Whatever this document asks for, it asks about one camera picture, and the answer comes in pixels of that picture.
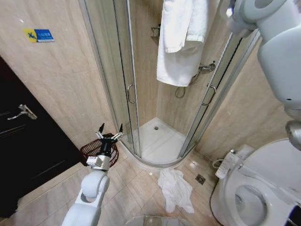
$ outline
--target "black door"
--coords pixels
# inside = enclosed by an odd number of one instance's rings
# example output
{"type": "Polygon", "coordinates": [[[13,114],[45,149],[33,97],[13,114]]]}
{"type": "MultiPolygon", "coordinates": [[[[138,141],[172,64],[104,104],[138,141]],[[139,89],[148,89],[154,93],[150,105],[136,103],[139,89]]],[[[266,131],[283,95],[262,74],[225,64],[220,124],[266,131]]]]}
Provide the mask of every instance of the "black door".
{"type": "Polygon", "coordinates": [[[79,162],[79,151],[1,57],[0,98],[0,217],[9,217],[20,197],[79,162]],[[33,114],[12,118],[24,105],[33,114]]]}

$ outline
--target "wicker basket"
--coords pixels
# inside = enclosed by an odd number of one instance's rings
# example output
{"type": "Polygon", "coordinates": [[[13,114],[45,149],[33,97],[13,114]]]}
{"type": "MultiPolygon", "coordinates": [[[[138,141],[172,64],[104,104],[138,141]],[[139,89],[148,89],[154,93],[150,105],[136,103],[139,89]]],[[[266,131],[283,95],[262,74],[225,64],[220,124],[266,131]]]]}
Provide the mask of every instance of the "wicker basket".
{"type": "MultiPolygon", "coordinates": [[[[85,162],[84,162],[85,165],[87,165],[86,161],[89,156],[96,156],[96,154],[100,151],[101,145],[102,145],[102,143],[100,142],[100,140],[96,139],[95,141],[92,141],[91,143],[83,146],[80,149],[80,153],[82,154],[83,158],[85,159],[85,162]]],[[[112,167],[117,162],[118,157],[119,157],[118,149],[116,147],[116,144],[113,144],[112,148],[111,148],[110,167],[112,167]]]]}

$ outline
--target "shower enclosure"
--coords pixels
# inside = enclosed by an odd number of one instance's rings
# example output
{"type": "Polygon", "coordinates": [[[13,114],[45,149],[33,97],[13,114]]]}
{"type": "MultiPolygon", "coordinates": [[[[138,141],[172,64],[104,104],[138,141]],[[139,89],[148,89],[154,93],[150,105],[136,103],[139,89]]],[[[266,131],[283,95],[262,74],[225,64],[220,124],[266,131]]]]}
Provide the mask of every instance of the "shower enclosure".
{"type": "Polygon", "coordinates": [[[215,61],[216,69],[201,72],[178,98],[177,87],[156,80],[158,36],[151,27],[160,24],[163,0],[79,4],[116,128],[124,125],[122,143],[146,165],[179,163],[200,140],[258,33],[243,40],[230,34],[216,0],[201,59],[215,61]]]}

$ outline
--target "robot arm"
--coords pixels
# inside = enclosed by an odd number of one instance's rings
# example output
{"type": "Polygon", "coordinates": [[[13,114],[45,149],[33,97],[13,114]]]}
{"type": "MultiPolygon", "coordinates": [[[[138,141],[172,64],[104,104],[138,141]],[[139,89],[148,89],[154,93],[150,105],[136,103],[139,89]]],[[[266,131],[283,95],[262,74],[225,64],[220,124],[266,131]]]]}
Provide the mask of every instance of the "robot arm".
{"type": "Polygon", "coordinates": [[[102,135],[103,128],[104,124],[96,132],[102,143],[100,152],[96,157],[87,159],[87,164],[94,171],[82,180],[81,190],[75,203],[68,210],[62,226],[97,226],[98,224],[103,197],[110,184],[107,172],[110,168],[111,147],[123,136],[122,125],[114,136],[102,135]]]}
{"type": "Polygon", "coordinates": [[[258,60],[285,112],[301,121],[301,20],[293,0],[224,0],[230,30],[245,37],[258,28],[258,60]]]}

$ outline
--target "towel on floor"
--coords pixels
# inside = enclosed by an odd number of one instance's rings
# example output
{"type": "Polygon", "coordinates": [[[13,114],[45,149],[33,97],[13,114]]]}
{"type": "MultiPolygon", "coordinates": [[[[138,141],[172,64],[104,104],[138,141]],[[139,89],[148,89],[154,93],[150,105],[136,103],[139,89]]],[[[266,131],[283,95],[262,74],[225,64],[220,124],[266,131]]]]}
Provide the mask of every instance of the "towel on floor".
{"type": "Polygon", "coordinates": [[[216,5],[214,0],[164,0],[157,80],[174,86],[189,85],[198,71],[216,5]]]}
{"type": "Polygon", "coordinates": [[[163,169],[160,172],[158,185],[165,197],[166,212],[174,211],[175,206],[182,207],[187,213],[194,213],[190,195],[191,185],[183,179],[183,173],[174,169],[163,169]]]}

